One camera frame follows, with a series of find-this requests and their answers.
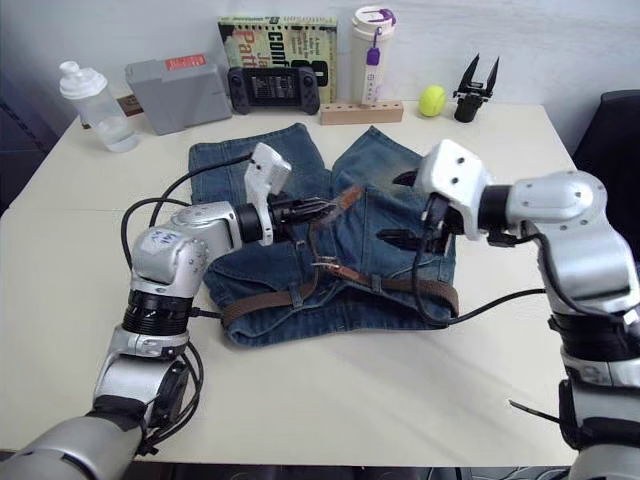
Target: white wall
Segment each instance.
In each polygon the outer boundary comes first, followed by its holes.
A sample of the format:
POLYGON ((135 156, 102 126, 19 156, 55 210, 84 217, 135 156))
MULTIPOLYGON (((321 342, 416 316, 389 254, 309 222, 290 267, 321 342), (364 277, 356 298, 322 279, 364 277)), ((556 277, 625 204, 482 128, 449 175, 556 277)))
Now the white wall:
MULTIPOLYGON (((74 59, 128 91, 123 67, 216 50, 216 17, 326 15, 339 19, 339 94, 348 95, 349 18, 366 0, 0 0, 0 66, 57 132, 73 111, 57 93, 57 65, 74 59)), ((386 96, 451 92, 476 52, 484 81, 500 56, 496 102, 542 103, 572 151, 599 95, 640 88, 637 0, 388 0, 398 17, 386 96)))

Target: belt loop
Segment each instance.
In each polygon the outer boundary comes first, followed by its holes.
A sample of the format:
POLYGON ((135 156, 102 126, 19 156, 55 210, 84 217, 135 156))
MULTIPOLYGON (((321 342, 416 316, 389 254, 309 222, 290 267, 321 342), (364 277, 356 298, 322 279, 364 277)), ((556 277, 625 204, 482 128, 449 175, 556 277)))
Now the belt loop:
POLYGON ((382 293, 382 277, 380 275, 371 275, 371 290, 375 293, 382 293))
POLYGON ((300 288, 296 283, 289 284, 289 295, 291 295, 291 304, 293 305, 293 308, 300 308, 303 300, 300 295, 300 288))

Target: black chair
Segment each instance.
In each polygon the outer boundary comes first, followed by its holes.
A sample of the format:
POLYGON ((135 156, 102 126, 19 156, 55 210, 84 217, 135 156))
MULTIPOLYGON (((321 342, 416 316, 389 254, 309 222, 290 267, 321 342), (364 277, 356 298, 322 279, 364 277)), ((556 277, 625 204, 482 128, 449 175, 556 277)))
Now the black chair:
POLYGON ((573 161, 607 188, 607 217, 640 260, 640 90, 607 92, 573 161))

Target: white table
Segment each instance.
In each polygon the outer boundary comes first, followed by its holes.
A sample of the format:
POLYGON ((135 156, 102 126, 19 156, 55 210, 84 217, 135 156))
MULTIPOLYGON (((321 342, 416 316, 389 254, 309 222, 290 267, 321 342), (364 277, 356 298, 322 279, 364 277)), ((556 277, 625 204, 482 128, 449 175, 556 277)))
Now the white table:
MULTIPOLYGON (((542 107, 488 104, 468 125, 420 118, 378 125, 426 153, 452 138, 480 155, 497 180, 571 168, 542 107)), ((197 142, 249 136, 302 122, 331 165, 367 126, 260 112, 157 137, 145 117, 127 154, 102 152, 77 121, 0 224, 0 449, 85 413, 111 330, 121 321, 128 272, 122 211, 186 171, 197 142)), ((187 199, 188 187, 177 197, 187 199)), ((131 235, 144 228, 142 210, 131 235)), ((537 287, 535 250, 459 241, 461 309, 537 287)), ((195 303, 212 307, 205 289, 195 303)), ((515 411, 513 398, 557 412, 564 372, 544 297, 505 304, 438 332, 362 331, 246 350, 215 322, 190 322, 206 382, 192 422, 162 445, 163 461, 352 465, 551 465, 574 453, 555 425, 515 411)))

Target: game controller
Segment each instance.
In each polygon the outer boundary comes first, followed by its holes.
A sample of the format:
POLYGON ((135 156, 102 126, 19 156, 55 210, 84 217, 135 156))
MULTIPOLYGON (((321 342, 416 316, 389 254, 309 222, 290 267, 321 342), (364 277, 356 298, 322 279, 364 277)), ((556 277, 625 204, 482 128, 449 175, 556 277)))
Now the game controller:
POLYGON ((320 108, 318 82, 310 67, 229 69, 233 109, 246 115, 252 107, 296 107, 309 115, 320 108))

